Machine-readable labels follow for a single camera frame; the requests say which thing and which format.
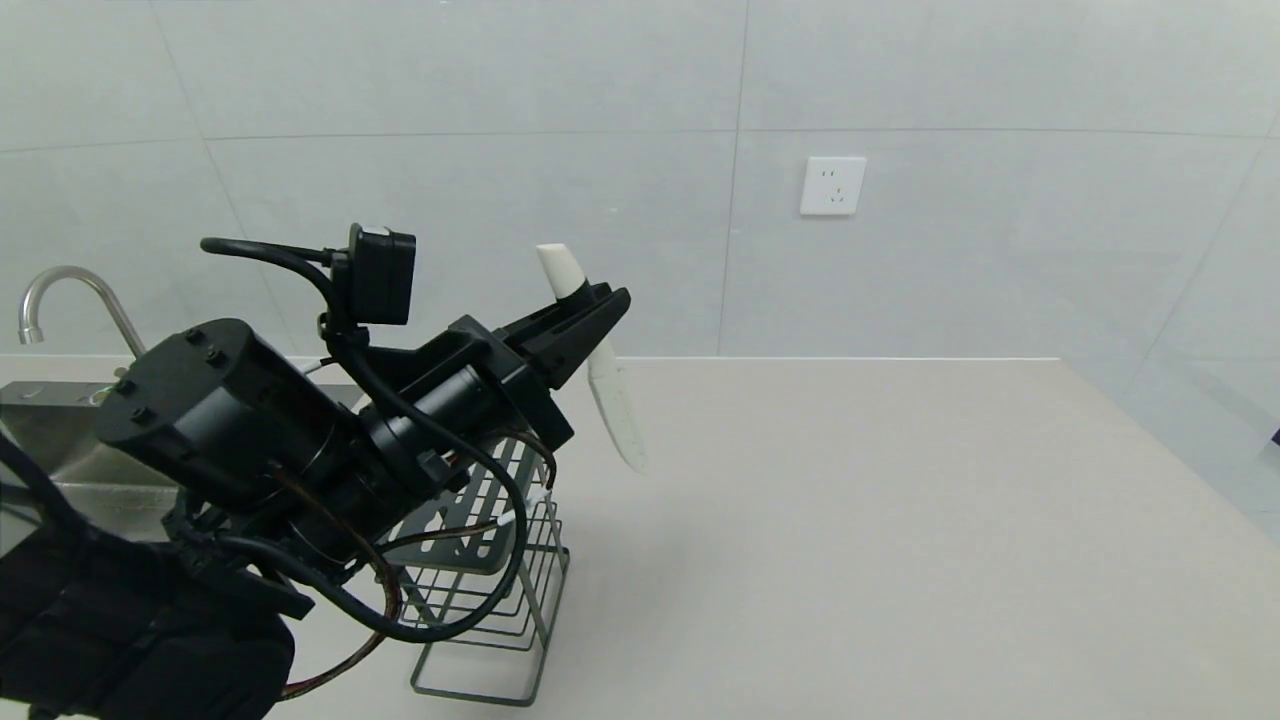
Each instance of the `countertop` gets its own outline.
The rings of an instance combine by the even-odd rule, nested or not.
[[[573,560],[532,707],[413,694],[387,643],[270,717],[1276,716],[1280,552],[1064,364],[627,366],[648,477],[559,395]],[[293,626],[296,676],[364,639]]]

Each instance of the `metal wire basket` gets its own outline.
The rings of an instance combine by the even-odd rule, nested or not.
[[[547,482],[547,468],[524,443],[495,450],[525,497]],[[502,486],[479,465],[471,483],[410,515],[387,539],[483,523],[507,511]],[[452,641],[425,646],[410,684],[415,692],[499,705],[529,706],[538,697],[547,648],[568,574],[556,503],[547,498],[529,516],[529,543],[511,559],[512,525],[483,536],[439,539],[387,553],[401,565],[407,603],[401,621],[434,625],[475,609],[498,583],[508,560],[520,562],[518,582],[479,625]]]

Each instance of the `stainless steel sink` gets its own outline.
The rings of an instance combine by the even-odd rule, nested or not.
[[[169,478],[97,442],[93,413],[108,383],[15,382],[0,388],[0,432],[8,434],[58,484],[91,523],[132,541],[164,541],[160,520],[178,486]],[[321,386],[348,407],[361,397],[353,386]]]

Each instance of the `wall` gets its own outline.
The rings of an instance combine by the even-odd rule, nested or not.
[[[1265,0],[0,0],[0,287],[83,264],[148,342],[312,355],[312,292],[201,236],[416,232],[403,345],[545,301],[564,241],[634,290],[625,354],[1064,356],[1280,528],[1277,37]],[[869,159],[856,218],[799,219],[820,154]],[[45,318],[122,347],[81,288]]]

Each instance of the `electrical outlet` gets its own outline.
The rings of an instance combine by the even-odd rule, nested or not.
[[[863,191],[867,158],[809,158],[801,215],[852,215]]]

